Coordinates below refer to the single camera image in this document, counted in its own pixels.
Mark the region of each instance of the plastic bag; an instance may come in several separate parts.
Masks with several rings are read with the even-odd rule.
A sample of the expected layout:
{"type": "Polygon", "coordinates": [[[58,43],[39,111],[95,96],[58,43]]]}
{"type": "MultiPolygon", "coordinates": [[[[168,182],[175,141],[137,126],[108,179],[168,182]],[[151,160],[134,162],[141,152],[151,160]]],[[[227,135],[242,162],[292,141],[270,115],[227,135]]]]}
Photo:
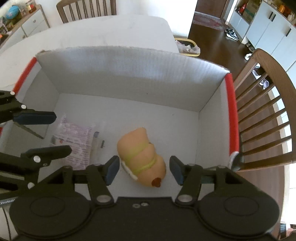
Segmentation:
{"type": "Polygon", "coordinates": [[[84,170],[89,165],[93,128],[93,126],[82,127],[67,122],[64,115],[51,138],[54,146],[69,145],[71,147],[72,153],[63,161],[65,165],[72,166],[73,170],[84,170]]]}
{"type": "Polygon", "coordinates": [[[106,122],[101,121],[94,127],[94,134],[92,135],[91,142],[90,165],[98,164],[99,162],[100,152],[105,146],[105,140],[103,140],[105,125],[106,122]]]}
{"type": "Polygon", "coordinates": [[[200,48],[198,46],[195,46],[194,48],[191,48],[190,45],[185,45],[180,43],[178,40],[176,40],[177,47],[179,49],[180,53],[195,53],[200,54],[200,48]]]}

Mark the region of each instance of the kitchen counter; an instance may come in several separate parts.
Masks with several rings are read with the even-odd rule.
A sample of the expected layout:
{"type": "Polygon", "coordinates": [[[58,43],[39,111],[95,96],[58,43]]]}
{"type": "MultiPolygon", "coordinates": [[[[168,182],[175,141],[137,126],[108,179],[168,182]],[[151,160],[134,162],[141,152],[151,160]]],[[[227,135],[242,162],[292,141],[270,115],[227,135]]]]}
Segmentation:
{"type": "MultiPolygon", "coordinates": [[[[25,23],[25,21],[27,21],[30,17],[32,17],[39,9],[41,9],[41,11],[43,12],[43,9],[42,9],[41,5],[37,4],[36,5],[36,10],[33,13],[27,13],[26,16],[24,16],[20,21],[18,21],[14,25],[13,29],[11,30],[10,35],[14,34],[15,31],[18,30],[25,23]]],[[[8,39],[9,39],[9,37],[6,38],[2,44],[0,44],[0,48],[7,42],[8,39]]]]}

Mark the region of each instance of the sneaker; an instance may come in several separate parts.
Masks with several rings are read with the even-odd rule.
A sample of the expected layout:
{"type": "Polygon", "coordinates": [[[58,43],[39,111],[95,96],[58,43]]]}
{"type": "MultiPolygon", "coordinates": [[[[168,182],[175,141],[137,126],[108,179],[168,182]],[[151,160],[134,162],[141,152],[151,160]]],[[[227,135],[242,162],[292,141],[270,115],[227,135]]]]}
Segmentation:
{"type": "Polygon", "coordinates": [[[239,40],[239,38],[237,37],[236,33],[233,31],[233,32],[228,32],[226,33],[226,36],[231,38],[231,39],[234,39],[234,40],[239,40]]]}
{"type": "Polygon", "coordinates": [[[225,33],[232,33],[232,32],[234,32],[234,29],[232,28],[225,29],[225,33]]]}
{"type": "Polygon", "coordinates": [[[249,60],[249,58],[251,57],[251,55],[252,55],[251,53],[246,54],[246,55],[244,56],[244,59],[245,59],[245,60],[249,60]]]}

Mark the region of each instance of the cardboard box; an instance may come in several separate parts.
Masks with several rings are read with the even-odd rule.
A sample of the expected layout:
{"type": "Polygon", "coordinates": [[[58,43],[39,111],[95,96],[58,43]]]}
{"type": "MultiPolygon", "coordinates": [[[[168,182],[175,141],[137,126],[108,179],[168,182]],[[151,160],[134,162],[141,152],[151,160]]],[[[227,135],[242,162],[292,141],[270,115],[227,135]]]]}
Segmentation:
{"type": "MultiPolygon", "coordinates": [[[[7,154],[19,156],[30,148],[49,146],[64,114],[81,126],[106,122],[105,146],[97,164],[117,155],[116,145],[124,134],[138,127],[147,129],[166,162],[167,175],[159,189],[147,188],[121,169],[108,187],[115,199],[176,198],[181,187],[168,168],[171,156],[207,168],[229,166],[239,150],[232,75],[199,58],[116,46],[43,51],[28,64],[17,85],[21,86],[16,93],[20,102],[35,110],[54,111],[57,120],[39,130],[44,139],[12,122],[6,124],[0,145],[5,142],[7,154]]],[[[39,180],[61,166],[60,160],[52,161],[40,169],[39,180]]],[[[75,188],[89,198],[87,186],[75,188]]]]}
{"type": "Polygon", "coordinates": [[[259,3],[257,1],[249,1],[245,10],[244,10],[244,13],[242,15],[242,17],[249,23],[252,22],[258,8],[259,8],[259,3]]]}

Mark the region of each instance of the bottle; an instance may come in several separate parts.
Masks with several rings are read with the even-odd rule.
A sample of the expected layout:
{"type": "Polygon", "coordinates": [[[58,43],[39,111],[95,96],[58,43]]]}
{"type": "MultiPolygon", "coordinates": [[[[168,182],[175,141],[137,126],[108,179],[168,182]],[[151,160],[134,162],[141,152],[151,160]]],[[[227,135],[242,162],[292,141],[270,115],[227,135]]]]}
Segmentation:
{"type": "Polygon", "coordinates": [[[285,11],[285,6],[282,4],[281,6],[279,6],[279,12],[283,13],[285,11]]]}
{"type": "Polygon", "coordinates": [[[36,10],[36,7],[35,7],[32,0],[29,0],[28,2],[26,2],[26,7],[27,7],[27,10],[29,11],[29,13],[32,13],[36,10]]]}
{"type": "Polygon", "coordinates": [[[287,17],[289,22],[292,20],[292,18],[293,18],[293,14],[289,14],[288,17],[287,17]]]}
{"type": "Polygon", "coordinates": [[[292,21],[292,23],[291,23],[293,26],[295,26],[296,25],[296,18],[292,21]]]}
{"type": "Polygon", "coordinates": [[[247,6],[247,3],[245,3],[244,5],[242,5],[240,8],[239,8],[239,13],[242,15],[244,13],[244,10],[247,6]]]}

